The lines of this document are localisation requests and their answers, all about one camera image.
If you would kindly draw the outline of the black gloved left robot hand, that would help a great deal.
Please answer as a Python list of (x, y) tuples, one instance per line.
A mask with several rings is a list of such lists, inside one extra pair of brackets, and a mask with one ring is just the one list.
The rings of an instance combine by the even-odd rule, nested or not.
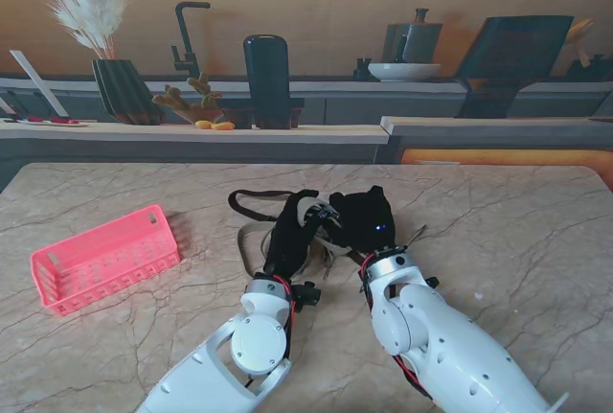
[(342, 247), (331, 240), (332, 230), (340, 227), (339, 215), (318, 195), (316, 190), (301, 190), (286, 200), (271, 232), (266, 275), (291, 279), (305, 265), (315, 240)]

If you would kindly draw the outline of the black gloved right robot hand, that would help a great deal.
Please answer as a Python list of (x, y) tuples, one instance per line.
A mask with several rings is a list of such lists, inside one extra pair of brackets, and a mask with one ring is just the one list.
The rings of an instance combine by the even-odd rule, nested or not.
[(333, 193), (329, 205), (339, 214), (340, 227), (331, 240), (340, 246), (370, 254), (396, 245), (396, 226), (391, 205), (377, 185), (363, 193)]

